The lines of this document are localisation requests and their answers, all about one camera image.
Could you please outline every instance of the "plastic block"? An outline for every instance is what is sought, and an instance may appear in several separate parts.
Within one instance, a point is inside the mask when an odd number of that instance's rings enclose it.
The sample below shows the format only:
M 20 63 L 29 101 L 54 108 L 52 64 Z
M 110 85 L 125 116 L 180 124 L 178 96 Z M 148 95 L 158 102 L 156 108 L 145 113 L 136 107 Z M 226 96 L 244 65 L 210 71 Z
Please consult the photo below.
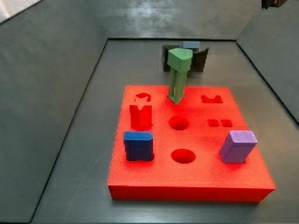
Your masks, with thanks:
M 274 0 L 261 0 L 261 9 L 266 9 L 273 4 Z
M 206 47 L 201 51 L 194 51 L 192 53 L 190 59 L 190 71 L 202 72 L 202 68 L 205 66 L 205 60 L 208 56 L 209 48 Z
M 181 48 L 190 49 L 190 50 L 198 50 L 200 48 L 200 41 L 182 41 L 181 42 Z
M 221 161 L 224 163 L 244 163 L 256 144 L 257 140 L 250 130 L 232 130 L 218 151 Z
M 150 95 L 146 93 L 137 94 L 129 105 L 130 128 L 133 130 L 149 130 L 152 128 L 152 105 Z
M 146 160 L 154 158 L 153 154 L 153 134 L 148 131 L 125 131 L 125 160 Z
M 168 51 L 172 50 L 173 48 L 178 48 L 178 45 L 164 45 L 162 46 L 162 70 L 165 72 L 170 72 L 170 67 L 166 64 L 168 61 Z
M 169 50 L 166 64 L 178 74 L 186 73 L 190 70 L 192 50 L 181 48 Z

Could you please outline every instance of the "blue block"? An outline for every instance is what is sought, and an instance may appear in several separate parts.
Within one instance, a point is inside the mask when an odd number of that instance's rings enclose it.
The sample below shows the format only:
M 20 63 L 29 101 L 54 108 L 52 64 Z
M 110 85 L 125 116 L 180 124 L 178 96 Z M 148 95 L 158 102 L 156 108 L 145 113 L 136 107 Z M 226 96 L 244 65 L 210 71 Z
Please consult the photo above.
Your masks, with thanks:
M 125 131 L 124 143 L 125 160 L 153 160 L 153 134 L 150 131 Z
M 200 48 L 200 41 L 182 41 L 181 42 L 181 48 L 190 49 L 190 50 L 198 50 Z

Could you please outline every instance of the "toy block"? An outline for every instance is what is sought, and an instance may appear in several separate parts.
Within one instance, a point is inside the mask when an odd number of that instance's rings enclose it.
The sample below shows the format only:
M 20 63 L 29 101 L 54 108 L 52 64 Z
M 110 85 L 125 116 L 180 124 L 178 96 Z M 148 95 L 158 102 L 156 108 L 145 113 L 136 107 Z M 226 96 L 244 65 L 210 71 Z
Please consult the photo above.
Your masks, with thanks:
M 152 128 L 150 95 L 146 93 L 134 96 L 134 102 L 129 105 L 130 128 L 133 130 L 149 130 Z
M 209 48 L 206 47 L 201 51 L 194 51 L 192 53 L 190 59 L 190 71 L 193 72 L 202 72 L 202 68 L 205 66 L 205 60 L 208 56 Z
M 232 130 L 218 151 L 221 161 L 242 164 L 256 144 L 257 140 L 252 131 Z
M 174 48 L 168 52 L 168 65 L 170 66 L 170 84 L 168 98 L 173 104 L 178 104 L 182 99 L 186 72 L 190 69 L 192 50 Z
M 273 2 L 274 0 L 261 0 L 261 9 L 266 9 L 268 7 L 270 7 Z
M 181 48 L 184 49 L 190 49 L 190 50 L 198 50 L 200 48 L 200 41 L 182 41 L 181 42 Z
M 146 160 L 154 158 L 153 154 L 153 134 L 149 131 L 125 131 L 125 160 Z
M 169 50 L 166 64 L 178 74 L 186 73 L 190 70 L 192 50 L 181 48 Z
M 164 45 L 162 46 L 162 70 L 165 72 L 170 72 L 170 67 L 166 64 L 168 61 L 168 51 L 172 50 L 173 48 L 178 48 L 178 45 Z
M 168 51 L 173 48 L 178 48 L 178 45 L 164 45 L 162 46 L 162 70 L 165 72 L 170 72 L 170 67 L 166 64 L 168 61 Z M 190 59 L 190 72 L 202 72 L 202 68 L 205 65 L 206 55 L 209 48 L 206 47 L 204 50 L 192 51 L 192 59 Z

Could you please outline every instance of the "gray surface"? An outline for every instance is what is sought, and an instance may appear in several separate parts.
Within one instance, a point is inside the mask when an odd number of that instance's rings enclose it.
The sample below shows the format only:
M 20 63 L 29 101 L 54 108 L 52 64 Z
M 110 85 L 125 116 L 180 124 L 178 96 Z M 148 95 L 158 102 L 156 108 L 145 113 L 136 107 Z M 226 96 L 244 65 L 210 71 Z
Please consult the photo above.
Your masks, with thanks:
M 260 0 L 96 0 L 110 38 L 237 39 Z
M 299 122 L 299 1 L 261 11 L 237 38 L 237 44 Z
M 0 26 L 0 222 L 33 215 L 106 40 L 92 9 L 42 1 Z
M 110 199 L 108 166 L 124 86 L 168 84 L 162 45 L 177 43 L 108 41 L 33 223 L 299 221 L 297 126 L 234 42 L 201 42 L 209 47 L 204 72 L 192 73 L 186 83 L 230 88 L 277 189 L 257 205 Z

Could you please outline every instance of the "circular hole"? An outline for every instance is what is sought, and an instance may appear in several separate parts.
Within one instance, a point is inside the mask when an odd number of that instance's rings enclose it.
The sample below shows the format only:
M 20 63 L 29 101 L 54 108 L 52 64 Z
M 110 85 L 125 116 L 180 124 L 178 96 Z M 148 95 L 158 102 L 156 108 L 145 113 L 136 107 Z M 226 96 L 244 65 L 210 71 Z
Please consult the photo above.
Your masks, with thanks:
M 180 164 L 188 164 L 194 160 L 196 156 L 190 150 L 178 149 L 172 152 L 172 160 Z
M 184 117 L 176 115 L 170 118 L 169 125 L 174 130 L 185 130 L 189 122 Z

